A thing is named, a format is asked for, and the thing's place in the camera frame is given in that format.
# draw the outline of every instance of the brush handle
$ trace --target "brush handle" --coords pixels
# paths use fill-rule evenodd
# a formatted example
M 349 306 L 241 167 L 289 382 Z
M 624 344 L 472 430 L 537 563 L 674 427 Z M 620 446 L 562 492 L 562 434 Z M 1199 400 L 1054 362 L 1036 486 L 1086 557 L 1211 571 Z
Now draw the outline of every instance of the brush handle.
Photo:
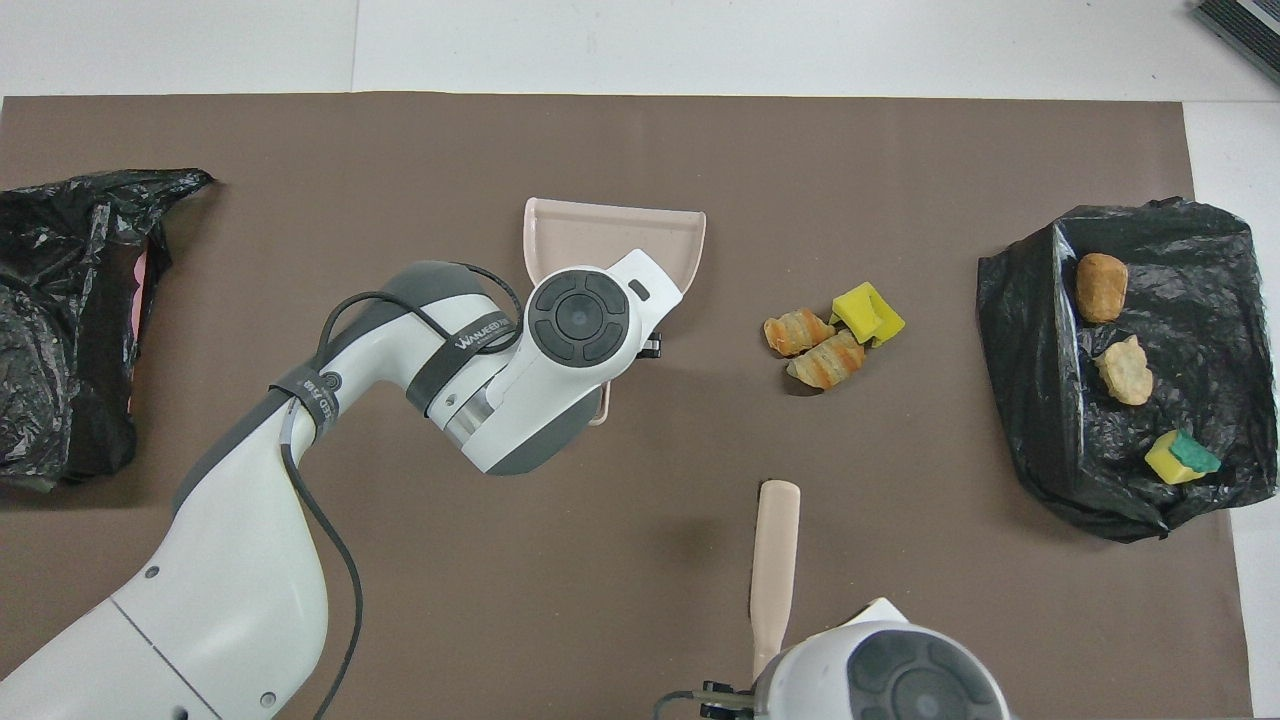
M 782 651 L 782 637 L 791 616 L 799 532 L 800 488 L 786 480 L 767 480 L 760 486 L 751 565 L 750 615 L 755 639 L 751 678 L 759 676 Z

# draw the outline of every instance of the control button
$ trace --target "control button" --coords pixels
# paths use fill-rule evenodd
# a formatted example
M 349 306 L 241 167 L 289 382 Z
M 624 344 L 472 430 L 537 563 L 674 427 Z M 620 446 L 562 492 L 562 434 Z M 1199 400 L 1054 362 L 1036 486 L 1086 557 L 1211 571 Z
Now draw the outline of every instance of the control button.
M 618 347 L 618 341 L 622 340 L 622 325 L 618 323 L 609 323 L 604 325 L 604 334 L 600 340 L 590 342 L 582 348 L 582 360 L 588 363 L 595 363 L 596 360 L 604 360 L 605 357 L 613 355 L 613 351 Z
M 586 275 L 586 290 L 600 296 L 609 315 L 621 315 L 627 311 L 627 296 L 618 287 L 618 283 L 613 282 L 608 275 L 602 275 L 600 273 Z
M 594 337 L 603 324 L 604 310 L 600 309 L 600 302 L 585 292 L 566 296 L 556 309 L 556 325 L 573 340 Z
M 955 678 L 915 667 L 893 683 L 893 715 L 897 720 L 965 720 L 969 703 Z
M 534 307 L 539 310 L 550 310 L 556 306 L 556 300 L 566 292 L 573 290 L 575 286 L 573 275 L 571 273 L 564 273 L 549 283 L 544 284 L 540 291 L 538 291 L 538 300 L 534 301 Z
M 960 680 L 965 694 L 973 702 L 979 705 L 996 702 L 996 693 L 982 674 L 982 669 L 959 650 L 942 642 L 932 642 L 929 643 L 929 660 Z
M 534 323 L 534 336 L 538 337 L 538 345 L 547 352 L 556 355 L 561 360 L 573 360 L 573 345 L 556 334 L 556 328 L 550 320 L 538 320 Z
M 640 300 L 649 300 L 649 288 L 640 283 L 640 281 L 631 281 L 627 283 Z
M 920 633 L 881 630 L 867 638 L 849 659 L 849 682 L 869 693 L 884 692 L 893 673 L 915 660 L 919 643 L 911 635 Z

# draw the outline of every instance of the black strap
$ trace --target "black strap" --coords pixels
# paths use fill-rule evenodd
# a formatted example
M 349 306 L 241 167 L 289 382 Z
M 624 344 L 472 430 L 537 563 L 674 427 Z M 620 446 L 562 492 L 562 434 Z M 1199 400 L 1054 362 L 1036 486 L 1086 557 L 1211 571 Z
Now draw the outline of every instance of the black strap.
M 428 357 L 426 364 L 413 375 L 404 395 L 422 414 L 440 395 L 444 386 L 462 370 L 477 352 L 500 337 L 516 331 L 515 323 L 502 310 L 489 313 L 462 328 L 444 341 L 444 345 Z
M 271 383 L 273 388 L 282 389 L 297 397 L 306 407 L 311 420 L 316 424 L 316 437 L 329 432 L 329 428 L 338 421 L 338 396 L 325 384 L 320 373 L 307 365 L 298 365 L 289 370 L 283 378 Z

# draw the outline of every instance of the black cable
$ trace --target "black cable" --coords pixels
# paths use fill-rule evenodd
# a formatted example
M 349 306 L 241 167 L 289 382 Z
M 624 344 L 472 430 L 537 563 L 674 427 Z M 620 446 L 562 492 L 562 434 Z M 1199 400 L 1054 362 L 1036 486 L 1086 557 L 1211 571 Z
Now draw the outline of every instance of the black cable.
M 509 336 L 507 336 L 507 340 L 494 345 L 488 345 L 480 348 L 477 354 L 492 355 L 494 352 L 502 352 L 503 350 L 507 350 L 508 347 L 515 345 L 517 340 L 520 340 L 520 333 L 525 328 L 525 307 L 520 302 L 520 296 L 516 295 L 516 291 L 512 290 L 512 287 L 507 284 L 506 281 L 499 278 L 492 270 L 486 270 L 479 265 L 472 265 L 470 263 L 456 263 L 456 264 L 462 265 L 463 268 L 471 270 L 477 275 L 483 275 L 493 281 L 498 287 L 503 290 L 503 292 L 507 293 L 507 297 L 511 299 L 511 304 L 516 306 L 516 331 Z M 425 310 L 413 305 L 412 302 L 408 302 L 407 300 L 399 297 L 398 295 L 393 295 L 390 292 L 385 292 L 381 290 L 357 292 L 356 295 L 352 295 L 351 297 L 339 302 L 337 306 L 334 306 L 333 310 L 329 311 L 329 316 L 324 322 L 324 328 L 320 331 L 320 342 L 316 345 L 316 354 L 315 357 L 312 359 L 312 366 L 315 369 L 320 369 L 321 366 L 324 366 L 325 363 L 332 360 L 332 357 L 329 357 L 329 340 L 333 336 L 333 327 L 334 324 L 337 324 L 338 316 L 346 313 L 347 309 L 351 307 L 352 305 L 362 302 L 365 300 L 383 300 L 385 302 L 390 302 L 392 305 L 397 305 L 412 313 L 413 316 L 417 318 L 419 320 L 426 323 L 426 325 L 433 331 L 435 331 L 435 333 L 439 334 L 442 338 L 448 338 L 452 334 L 449 333 L 449 331 L 444 329 L 439 323 L 436 323 L 434 318 L 428 315 Z
M 512 290 L 511 286 L 507 284 L 497 274 L 477 265 L 471 265 L 467 263 L 458 263 L 458 265 L 462 265 L 466 269 L 471 270 L 472 273 L 484 275 L 490 281 L 493 281 L 494 283 L 497 283 L 498 287 L 500 287 L 507 293 L 507 297 L 509 297 L 511 302 L 516 306 L 515 332 L 512 332 L 506 341 L 499 342 L 497 345 L 486 346 L 479 351 L 481 355 L 502 352 L 503 350 L 511 347 L 520 338 L 520 333 L 524 329 L 525 310 L 520 302 L 520 297 L 516 296 L 516 291 Z M 362 302 L 365 300 L 383 300 L 385 302 L 398 305 L 399 307 L 403 307 L 404 310 L 412 313 L 413 316 L 416 316 L 417 319 L 426 323 L 426 325 L 430 327 L 433 331 L 435 331 L 436 334 L 439 334 L 442 338 L 451 337 L 451 333 L 445 331 L 443 327 L 440 327 L 440 324 L 436 323 L 434 318 L 428 315 L 426 311 L 424 311 L 421 307 L 413 305 L 412 302 L 406 301 L 404 299 L 397 295 L 393 295 L 390 292 L 384 292 L 380 290 L 360 292 L 343 300 L 337 306 L 334 306 L 333 310 L 329 311 L 329 316 L 324 322 L 324 328 L 320 331 L 320 342 L 316 346 L 316 354 L 311 360 L 314 369 L 319 370 L 330 360 L 329 341 L 333 336 L 333 327 L 334 324 L 338 323 L 338 316 L 342 315 L 352 305 Z M 347 652 L 342 659 L 342 665 L 338 667 L 338 675 L 334 678 L 333 684 L 329 687 L 329 692 L 328 694 L 325 694 L 324 702 L 320 703 L 320 708 L 316 710 L 315 720 L 320 720 L 321 717 L 324 717 L 325 711 L 329 710 L 329 705 L 333 702 L 334 696 L 338 694 L 338 688 L 342 685 L 342 680 L 347 675 L 347 667 L 351 666 L 351 659 L 356 655 L 356 644 L 360 642 L 360 629 L 365 624 L 365 591 L 364 587 L 360 584 L 360 570 L 356 568 L 356 559 L 352 557 L 351 550 L 347 548 L 347 543 L 342 541 L 342 536 L 338 534 L 338 529 L 334 528 L 333 523 L 329 521 L 329 518 L 324 514 L 324 510 L 320 510 L 320 503 L 316 502 L 315 496 L 311 495 L 311 491 L 307 489 L 306 483 L 302 482 L 302 473 L 298 470 L 297 462 L 293 461 L 292 433 L 293 433 L 293 418 L 296 416 L 296 413 L 297 413 L 297 400 L 293 400 L 289 407 L 288 423 L 284 425 L 284 432 L 280 436 L 280 460 L 284 462 L 284 471 L 289 475 L 289 482 L 293 484 L 293 489 L 298 493 L 298 497 L 302 498 L 302 503 L 306 505 L 307 510 L 311 512 L 311 516 L 316 519 L 316 523 L 320 525 L 324 533 L 329 536 L 329 541 L 338 550 L 338 555 L 342 556 L 342 561 L 347 565 L 347 574 L 351 575 L 351 589 L 356 596 L 356 621 L 351 628 L 351 641 L 347 643 Z
M 676 691 L 662 696 L 658 702 L 653 703 L 653 720 L 662 720 L 662 708 L 673 700 L 694 700 L 694 693 L 692 691 Z
M 294 400 L 294 407 L 291 409 L 291 414 L 297 410 L 297 401 Z M 342 666 L 338 667 L 338 676 L 333 679 L 333 685 L 329 687 L 329 693 L 324 696 L 324 702 L 320 703 L 320 710 L 316 710 L 315 719 L 320 720 L 324 717 L 326 710 L 329 710 L 329 703 L 333 702 L 334 696 L 338 694 L 338 687 L 342 685 L 342 679 L 347 675 L 347 667 L 351 665 L 351 659 L 356 655 L 356 643 L 360 642 L 360 628 L 365 624 L 365 591 L 360 584 L 360 570 L 356 569 L 356 559 L 351 556 L 351 550 L 347 548 L 347 543 L 342 542 L 342 536 L 338 534 L 338 529 L 333 527 L 329 518 L 320 510 L 320 503 L 307 489 L 307 486 L 302 482 L 302 473 L 298 471 L 298 465 L 293 461 L 293 445 L 291 442 L 280 443 L 280 460 L 284 461 L 284 471 L 289 475 L 289 482 L 293 483 L 293 489 L 297 491 L 298 497 L 302 498 L 302 503 L 307 506 L 311 511 L 311 516 L 316 519 L 324 534 L 329 536 L 329 541 L 333 546 L 338 548 L 338 555 L 342 556 L 342 561 L 347 564 L 347 573 L 351 575 L 351 589 L 356 594 L 356 623 L 351 628 L 351 642 L 347 643 L 347 653 L 342 659 Z
M 507 350 L 508 347 L 511 347 L 512 345 L 515 345 L 517 340 L 520 340 L 520 333 L 524 332 L 524 329 L 525 329 L 525 306 L 521 305 L 520 296 L 517 296 L 516 291 L 512 290 L 511 286 L 507 284 L 507 282 L 503 281 L 502 278 L 499 278 L 497 274 L 494 274 L 494 273 L 492 273 L 492 272 L 489 272 L 489 270 L 486 270 L 486 269 L 484 269 L 484 268 L 481 268 L 479 265 L 472 265 L 470 263 L 458 263 L 458 265 L 462 265 L 463 268 L 471 270 L 472 273 L 475 273 L 477 275 L 486 277 L 490 281 L 493 281 L 494 284 L 497 284 L 498 287 L 500 287 L 503 290 L 503 292 L 507 293 L 507 297 L 511 299 L 511 304 L 516 306 L 516 332 L 512 333 L 509 337 L 507 337 L 507 340 L 504 340 L 504 341 L 502 341 L 502 342 L 499 342 L 497 345 L 489 345 L 489 346 L 485 346 L 485 347 L 480 348 L 479 354 L 480 355 L 492 355 L 494 352 L 502 352 L 503 350 Z
M 447 338 L 451 334 L 449 331 L 440 327 L 440 324 L 436 323 L 435 319 L 433 319 L 430 315 L 428 315 L 421 307 L 413 305 L 412 302 L 408 302 L 407 300 L 402 299 L 398 295 L 392 295 L 381 290 L 357 292 L 356 295 L 352 295 L 347 300 L 343 300 L 337 306 L 334 306 L 334 309 L 329 311 L 329 316 L 325 318 L 324 329 L 320 331 L 320 342 L 316 346 L 316 355 L 315 359 L 312 360 L 315 369 L 323 368 L 325 363 L 332 360 L 332 357 L 329 357 L 329 338 L 330 336 L 333 336 L 333 325 L 338 322 L 338 316 L 346 313 L 347 309 L 351 307 L 352 305 L 365 300 L 384 300 L 387 302 L 390 302 L 392 305 L 399 305 L 404 310 L 412 313 L 415 318 L 426 323 L 426 325 L 433 331 L 435 331 L 436 334 L 439 334 L 442 338 Z

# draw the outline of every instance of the bread roll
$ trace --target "bread roll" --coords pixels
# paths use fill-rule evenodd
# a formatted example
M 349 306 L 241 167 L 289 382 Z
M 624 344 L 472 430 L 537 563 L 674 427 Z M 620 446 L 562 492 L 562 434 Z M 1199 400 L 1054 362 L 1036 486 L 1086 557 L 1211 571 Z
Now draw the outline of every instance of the bread roll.
M 867 351 L 849 331 L 787 363 L 787 374 L 809 387 L 831 389 L 863 366 Z
M 1124 309 L 1129 268 L 1110 255 L 1089 252 L 1075 268 L 1075 304 L 1091 323 L 1110 323 Z
M 764 340 L 785 357 L 799 355 L 833 334 L 836 328 L 823 323 L 808 307 L 764 320 Z

